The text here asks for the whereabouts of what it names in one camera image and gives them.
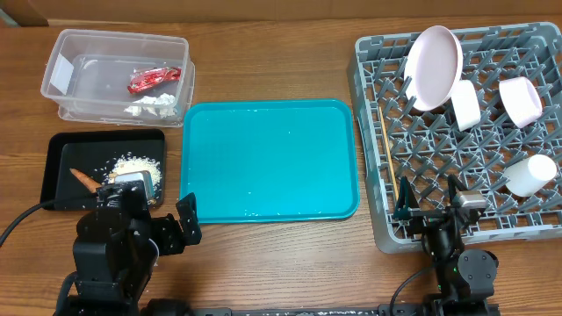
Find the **black tray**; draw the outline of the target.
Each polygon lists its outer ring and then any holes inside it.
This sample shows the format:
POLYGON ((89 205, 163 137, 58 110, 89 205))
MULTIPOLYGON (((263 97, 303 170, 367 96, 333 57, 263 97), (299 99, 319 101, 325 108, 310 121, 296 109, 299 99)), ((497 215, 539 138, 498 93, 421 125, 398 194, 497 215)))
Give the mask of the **black tray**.
POLYGON ((166 142, 163 131, 159 129, 56 134, 48 145, 40 201, 55 201, 46 207, 49 211, 95 209, 97 201, 87 197, 90 192, 71 174, 70 169, 78 169, 100 183, 94 169, 127 152, 161 161, 164 174, 166 142))

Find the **clear plastic bin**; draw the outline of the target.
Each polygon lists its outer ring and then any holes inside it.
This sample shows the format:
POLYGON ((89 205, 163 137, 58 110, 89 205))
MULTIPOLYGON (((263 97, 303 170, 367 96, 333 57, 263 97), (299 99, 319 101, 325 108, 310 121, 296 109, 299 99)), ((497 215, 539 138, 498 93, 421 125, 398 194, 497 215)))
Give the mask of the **clear plastic bin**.
POLYGON ((67 29, 60 33, 46 65, 41 94, 59 106, 61 119, 133 126, 180 127, 191 106, 195 66, 184 38, 133 32, 67 29), (178 81, 131 94, 131 75, 150 68, 182 69, 178 81), (144 96, 167 93, 177 114, 159 118, 124 112, 144 96))

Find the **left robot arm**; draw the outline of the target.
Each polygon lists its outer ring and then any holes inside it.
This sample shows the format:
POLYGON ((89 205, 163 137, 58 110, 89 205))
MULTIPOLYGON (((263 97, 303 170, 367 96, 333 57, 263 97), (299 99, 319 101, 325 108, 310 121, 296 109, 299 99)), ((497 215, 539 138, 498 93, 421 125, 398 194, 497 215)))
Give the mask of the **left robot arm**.
POLYGON ((149 212, 148 172, 119 176, 96 194, 97 208, 76 224, 76 271, 62 284, 56 314, 191 315, 183 300, 152 299, 144 308, 139 300, 160 257, 201 242, 195 194, 177 202, 176 216, 160 218, 149 212))

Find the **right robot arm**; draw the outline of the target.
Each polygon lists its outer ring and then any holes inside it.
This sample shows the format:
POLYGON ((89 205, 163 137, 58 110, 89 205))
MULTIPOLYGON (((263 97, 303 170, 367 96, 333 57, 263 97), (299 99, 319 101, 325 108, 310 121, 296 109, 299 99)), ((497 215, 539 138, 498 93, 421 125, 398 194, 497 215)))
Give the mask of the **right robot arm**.
POLYGON ((468 190, 456 176, 447 178, 450 204, 423 211, 412 184, 400 179, 400 191, 393 217, 407 222, 408 236, 421 237, 423 252, 431 264, 410 276, 394 292, 391 315, 498 315, 499 307, 487 299, 494 294, 499 260, 490 251, 466 249, 461 233, 478 222, 487 206, 477 190, 468 190), (429 294, 419 305, 396 305, 400 292, 417 277, 436 273, 438 293, 429 294))

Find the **orange carrot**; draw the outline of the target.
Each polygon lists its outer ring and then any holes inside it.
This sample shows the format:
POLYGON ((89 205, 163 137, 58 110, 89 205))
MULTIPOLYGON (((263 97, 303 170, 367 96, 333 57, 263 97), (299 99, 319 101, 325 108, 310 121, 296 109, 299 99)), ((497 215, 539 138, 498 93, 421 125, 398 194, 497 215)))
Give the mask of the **orange carrot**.
POLYGON ((78 169, 70 169, 71 174, 81 183, 90 193, 96 193, 101 184, 93 180, 91 177, 85 175, 78 169))

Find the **white cup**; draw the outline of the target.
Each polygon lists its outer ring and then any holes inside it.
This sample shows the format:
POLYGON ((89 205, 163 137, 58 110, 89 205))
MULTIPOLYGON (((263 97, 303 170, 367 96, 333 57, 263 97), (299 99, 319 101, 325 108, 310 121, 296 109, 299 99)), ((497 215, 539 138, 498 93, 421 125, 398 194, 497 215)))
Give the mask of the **white cup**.
POLYGON ((535 154, 507 167, 503 175, 506 187, 518 197, 530 197, 542 189, 558 172, 555 161, 547 155, 535 154))

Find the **grey dishwasher rack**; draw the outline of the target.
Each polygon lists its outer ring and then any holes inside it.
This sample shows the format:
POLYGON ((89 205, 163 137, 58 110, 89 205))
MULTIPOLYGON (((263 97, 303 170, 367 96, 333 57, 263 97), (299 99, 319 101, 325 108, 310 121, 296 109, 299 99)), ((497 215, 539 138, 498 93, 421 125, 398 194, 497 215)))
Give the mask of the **grey dishwasher rack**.
POLYGON ((396 183, 406 176, 420 207, 449 203, 447 176, 480 191, 487 207, 464 241, 538 240, 561 235, 561 180, 555 177, 530 197, 506 187, 503 170, 535 154, 561 159, 561 32, 550 22, 456 30, 463 54, 462 77, 475 87, 480 122, 459 131, 451 104, 418 112, 406 95, 404 77, 414 33, 362 37, 349 64, 349 89, 364 146, 365 183, 374 239, 386 253, 417 251, 406 222, 393 218, 378 106, 382 106, 396 183), (536 87, 542 116, 518 128, 505 112, 500 81, 524 76, 536 87))

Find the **white tissue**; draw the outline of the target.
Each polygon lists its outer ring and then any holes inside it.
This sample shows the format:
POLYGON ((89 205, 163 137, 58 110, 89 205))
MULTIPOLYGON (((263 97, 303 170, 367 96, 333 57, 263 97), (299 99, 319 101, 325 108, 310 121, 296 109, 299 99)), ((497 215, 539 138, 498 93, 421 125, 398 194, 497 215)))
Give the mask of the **white tissue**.
POLYGON ((144 96, 125 108, 124 112, 132 114, 134 117, 140 116, 144 111, 165 119, 177 114, 175 107, 176 98, 173 95, 163 93, 159 97, 144 96))

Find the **food scraps and rice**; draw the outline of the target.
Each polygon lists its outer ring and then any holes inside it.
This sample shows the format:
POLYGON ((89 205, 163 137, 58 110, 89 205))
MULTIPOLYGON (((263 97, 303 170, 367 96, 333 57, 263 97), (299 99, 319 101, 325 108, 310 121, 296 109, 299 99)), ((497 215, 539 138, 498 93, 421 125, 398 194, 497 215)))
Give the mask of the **food scraps and rice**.
POLYGON ((94 175, 99 176, 101 184, 112 183, 116 176, 122 174, 147 171, 152 180, 154 198, 151 205, 157 205, 162 200, 163 169, 162 162, 145 155, 136 156, 127 152, 121 156, 115 156, 106 161, 104 166, 94 169, 94 175))

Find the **teal serving tray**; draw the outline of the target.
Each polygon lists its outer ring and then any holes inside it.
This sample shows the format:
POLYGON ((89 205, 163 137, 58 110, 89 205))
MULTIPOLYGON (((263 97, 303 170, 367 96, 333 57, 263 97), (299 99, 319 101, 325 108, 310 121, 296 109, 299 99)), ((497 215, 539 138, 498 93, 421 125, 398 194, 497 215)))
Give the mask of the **teal serving tray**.
POLYGON ((202 103, 184 117, 180 195, 202 224, 346 219, 360 204, 338 99, 202 103))

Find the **pink plate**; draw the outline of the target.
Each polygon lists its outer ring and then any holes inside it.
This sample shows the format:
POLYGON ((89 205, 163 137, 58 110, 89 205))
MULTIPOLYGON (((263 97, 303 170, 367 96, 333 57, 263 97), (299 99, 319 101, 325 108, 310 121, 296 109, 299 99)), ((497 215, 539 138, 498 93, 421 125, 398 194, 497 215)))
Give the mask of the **pink plate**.
POLYGON ((462 49, 458 38, 446 27, 434 25, 414 41, 404 69, 410 79, 406 95, 415 98, 417 111, 432 111, 444 104, 459 81, 462 49))

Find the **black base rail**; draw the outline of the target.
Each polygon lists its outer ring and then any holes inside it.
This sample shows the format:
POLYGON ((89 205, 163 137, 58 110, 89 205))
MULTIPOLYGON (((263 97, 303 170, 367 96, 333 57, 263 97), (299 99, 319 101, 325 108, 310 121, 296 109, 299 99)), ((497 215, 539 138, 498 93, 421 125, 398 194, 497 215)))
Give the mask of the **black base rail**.
POLYGON ((422 316, 430 315, 429 309, 423 304, 396 304, 390 312, 388 304, 378 307, 341 307, 313 309, 265 309, 265 310, 232 310, 230 308, 199 308, 193 309, 184 301, 153 299, 140 310, 140 315, 178 315, 182 311, 185 316, 422 316))

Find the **red snack wrapper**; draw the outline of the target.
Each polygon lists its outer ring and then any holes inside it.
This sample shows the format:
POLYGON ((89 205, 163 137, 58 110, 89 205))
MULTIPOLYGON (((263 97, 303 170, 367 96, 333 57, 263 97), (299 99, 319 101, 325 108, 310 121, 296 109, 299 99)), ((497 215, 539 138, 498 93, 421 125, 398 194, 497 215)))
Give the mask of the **red snack wrapper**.
POLYGON ((127 90, 131 94, 145 92, 161 83, 178 81, 181 74, 182 69, 177 67, 150 68, 136 71, 131 75, 127 90))

